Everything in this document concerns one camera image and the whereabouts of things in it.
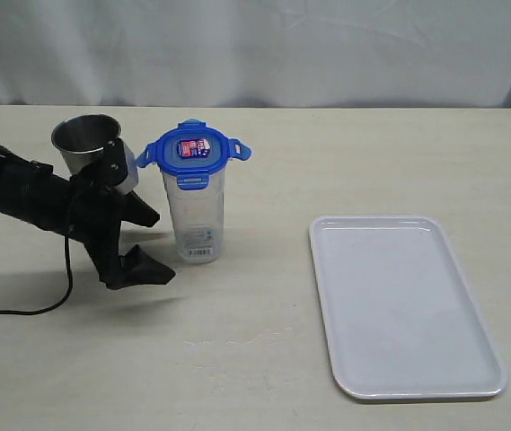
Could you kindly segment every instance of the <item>plastic container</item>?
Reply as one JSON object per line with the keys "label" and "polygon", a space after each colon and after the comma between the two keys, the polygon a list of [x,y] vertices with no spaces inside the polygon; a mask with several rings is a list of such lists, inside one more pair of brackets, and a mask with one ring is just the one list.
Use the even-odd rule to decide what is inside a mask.
{"label": "plastic container", "polygon": [[188,119],[149,144],[137,166],[157,163],[167,191],[177,252],[188,263],[207,263],[223,250],[225,166],[247,160],[237,139]]}

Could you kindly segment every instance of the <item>metal cup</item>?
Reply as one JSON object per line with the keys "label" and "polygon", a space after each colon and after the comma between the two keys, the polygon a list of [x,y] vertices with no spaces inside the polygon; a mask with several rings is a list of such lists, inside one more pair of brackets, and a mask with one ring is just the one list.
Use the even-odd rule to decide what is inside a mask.
{"label": "metal cup", "polygon": [[117,139],[121,127],[103,114],[81,115],[61,122],[51,133],[51,143],[59,150],[72,174],[103,156],[103,147]]}

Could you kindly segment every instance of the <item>white tray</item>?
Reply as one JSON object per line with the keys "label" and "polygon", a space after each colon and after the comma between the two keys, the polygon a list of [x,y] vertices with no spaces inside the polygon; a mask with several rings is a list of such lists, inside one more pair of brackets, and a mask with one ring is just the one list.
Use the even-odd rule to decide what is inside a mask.
{"label": "white tray", "polygon": [[331,369],[363,400],[489,398],[507,373],[440,226],[321,217],[310,228]]}

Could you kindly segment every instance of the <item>blue container lid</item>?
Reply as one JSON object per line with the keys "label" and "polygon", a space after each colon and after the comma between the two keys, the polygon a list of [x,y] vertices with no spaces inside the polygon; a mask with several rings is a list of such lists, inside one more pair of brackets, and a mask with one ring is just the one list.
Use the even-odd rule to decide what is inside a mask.
{"label": "blue container lid", "polygon": [[157,163],[162,172],[177,177],[181,189],[204,189],[209,175],[221,171],[229,159],[247,160],[251,150],[198,119],[188,119],[165,133],[137,157],[137,166]]}

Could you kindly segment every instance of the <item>white backdrop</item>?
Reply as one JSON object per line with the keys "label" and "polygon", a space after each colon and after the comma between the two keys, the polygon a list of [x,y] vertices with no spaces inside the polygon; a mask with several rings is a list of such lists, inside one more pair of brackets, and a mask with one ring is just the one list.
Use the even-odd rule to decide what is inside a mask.
{"label": "white backdrop", "polygon": [[509,89],[508,0],[0,0],[0,103],[501,106]]}

